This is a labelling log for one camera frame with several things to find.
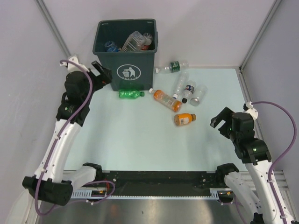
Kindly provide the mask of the orange juice bottle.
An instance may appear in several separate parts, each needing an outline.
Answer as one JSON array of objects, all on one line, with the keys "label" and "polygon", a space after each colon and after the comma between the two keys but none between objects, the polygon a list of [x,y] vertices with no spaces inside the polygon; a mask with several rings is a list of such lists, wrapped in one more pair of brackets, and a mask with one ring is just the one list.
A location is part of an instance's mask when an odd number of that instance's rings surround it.
[{"label": "orange juice bottle", "polygon": [[195,114],[189,114],[189,113],[177,114],[174,116],[174,124],[177,126],[183,126],[183,125],[190,124],[196,119],[197,117]]}]

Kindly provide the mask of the red label water bottle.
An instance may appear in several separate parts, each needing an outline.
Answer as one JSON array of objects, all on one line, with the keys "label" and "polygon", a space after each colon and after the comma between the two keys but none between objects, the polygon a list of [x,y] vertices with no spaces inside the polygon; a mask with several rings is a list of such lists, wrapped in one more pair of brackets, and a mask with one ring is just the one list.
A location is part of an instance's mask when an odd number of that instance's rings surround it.
[{"label": "red label water bottle", "polygon": [[146,42],[144,43],[144,45],[142,46],[141,50],[146,51],[149,49],[152,41],[153,41],[153,36],[150,33],[144,33],[143,37],[145,38]]}]

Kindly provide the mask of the orange tea bottle white cap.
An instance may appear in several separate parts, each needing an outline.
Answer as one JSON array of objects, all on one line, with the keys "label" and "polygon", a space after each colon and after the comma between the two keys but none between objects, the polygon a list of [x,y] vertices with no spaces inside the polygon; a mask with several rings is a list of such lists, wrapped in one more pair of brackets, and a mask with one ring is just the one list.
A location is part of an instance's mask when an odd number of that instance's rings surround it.
[{"label": "orange tea bottle white cap", "polygon": [[154,90],[153,88],[150,88],[149,93],[153,95],[155,101],[171,109],[173,112],[178,112],[182,106],[181,101],[167,95],[162,90]]}]

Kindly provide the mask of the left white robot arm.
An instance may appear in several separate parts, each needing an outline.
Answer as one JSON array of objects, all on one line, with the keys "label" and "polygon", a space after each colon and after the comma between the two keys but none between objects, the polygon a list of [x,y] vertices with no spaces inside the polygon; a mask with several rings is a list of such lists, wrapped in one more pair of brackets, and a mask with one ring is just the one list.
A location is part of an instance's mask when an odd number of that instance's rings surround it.
[{"label": "left white robot arm", "polygon": [[76,60],[62,60],[61,65],[67,67],[68,74],[54,133],[38,169],[32,176],[24,177],[22,185],[36,200],[64,206],[80,187],[109,185],[102,167],[94,163],[84,163],[67,176],[63,172],[70,149],[90,111],[92,96],[112,82],[112,72],[97,61],[92,66],[99,72],[98,76]]}]

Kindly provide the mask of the clear cup silver base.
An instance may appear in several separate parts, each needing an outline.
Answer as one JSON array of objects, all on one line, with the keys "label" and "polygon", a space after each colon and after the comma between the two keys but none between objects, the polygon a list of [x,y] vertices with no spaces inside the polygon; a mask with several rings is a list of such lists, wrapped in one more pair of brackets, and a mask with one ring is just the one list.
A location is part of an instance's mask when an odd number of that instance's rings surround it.
[{"label": "clear cup silver base", "polygon": [[204,84],[199,85],[190,99],[190,104],[198,106],[203,101],[207,91],[208,88]]}]

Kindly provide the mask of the blue label water bottle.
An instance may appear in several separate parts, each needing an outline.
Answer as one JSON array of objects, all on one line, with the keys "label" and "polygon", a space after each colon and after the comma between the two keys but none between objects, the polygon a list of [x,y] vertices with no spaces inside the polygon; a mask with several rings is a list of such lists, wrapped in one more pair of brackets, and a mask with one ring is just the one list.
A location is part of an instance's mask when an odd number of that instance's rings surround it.
[{"label": "blue label water bottle", "polygon": [[104,44],[104,48],[105,48],[106,52],[118,52],[119,51],[118,47],[116,46],[115,42],[113,42],[113,41],[107,41]]}]

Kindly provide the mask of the large clear bottle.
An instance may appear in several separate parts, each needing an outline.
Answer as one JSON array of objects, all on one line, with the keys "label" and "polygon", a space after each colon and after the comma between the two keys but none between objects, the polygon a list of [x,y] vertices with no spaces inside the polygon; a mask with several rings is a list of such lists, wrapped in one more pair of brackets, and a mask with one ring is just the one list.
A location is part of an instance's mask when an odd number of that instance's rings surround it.
[{"label": "large clear bottle", "polygon": [[123,47],[121,48],[121,52],[141,51],[145,43],[146,43],[145,37],[139,31],[135,31],[129,35]]}]

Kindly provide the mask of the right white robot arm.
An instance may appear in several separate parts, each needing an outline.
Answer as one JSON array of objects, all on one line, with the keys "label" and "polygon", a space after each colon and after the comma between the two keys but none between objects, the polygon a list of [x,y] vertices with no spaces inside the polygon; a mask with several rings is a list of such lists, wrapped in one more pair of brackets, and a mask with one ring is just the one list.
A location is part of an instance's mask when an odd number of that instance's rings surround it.
[{"label": "right white robot arm", "polygon": [[220,187],[229,187],[244,209],[251,215],[253,224],[295,224],[297,221],[288,210],[279,191],[273,172],[271,154],[266,143],[255,137],[254,125],[258,112],[245,106],[243,112],[225,107],[211,119],[210,126],[219,128],[222,136],[231,140],[237,157],[249,172],[255,191],[245,183],[233,163],[216,169],[215,181]]}]

